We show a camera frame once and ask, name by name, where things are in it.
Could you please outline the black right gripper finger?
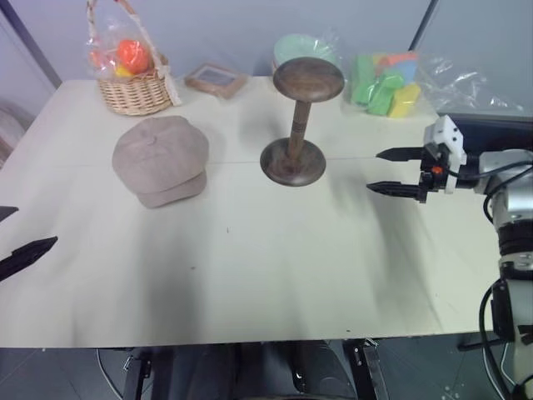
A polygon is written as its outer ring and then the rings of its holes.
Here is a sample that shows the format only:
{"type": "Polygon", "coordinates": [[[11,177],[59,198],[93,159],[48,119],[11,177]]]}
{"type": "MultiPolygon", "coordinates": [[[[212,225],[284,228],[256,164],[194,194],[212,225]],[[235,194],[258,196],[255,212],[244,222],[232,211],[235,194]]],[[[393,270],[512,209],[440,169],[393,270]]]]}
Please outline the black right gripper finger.
{"type": "Polygon", "coordinates": [[[379,152],[376,158],[390,162],[408,162],[410,160],[422,160],[423,147],[392,147],[379,152]]]}
{"type": "Polygon", "coordinates": [[[368,183],[366,188],[374,193],[389,197],[419,199],[419,187],[417,185],[395,181],[380,181],[368,183]]]}

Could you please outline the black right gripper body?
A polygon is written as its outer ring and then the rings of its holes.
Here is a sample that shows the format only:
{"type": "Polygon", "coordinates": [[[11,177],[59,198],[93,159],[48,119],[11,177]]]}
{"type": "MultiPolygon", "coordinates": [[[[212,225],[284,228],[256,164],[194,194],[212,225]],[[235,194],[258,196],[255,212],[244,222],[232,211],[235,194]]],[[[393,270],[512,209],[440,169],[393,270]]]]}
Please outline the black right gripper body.
{"type": "Polygon", "coordinates": [[[427,194],[439,192],[446,187],[448,178],[449,150],[444,144],[429,144],[423,147],[421,153],[420,178],[416,200],[425,203],[427,194]]]}

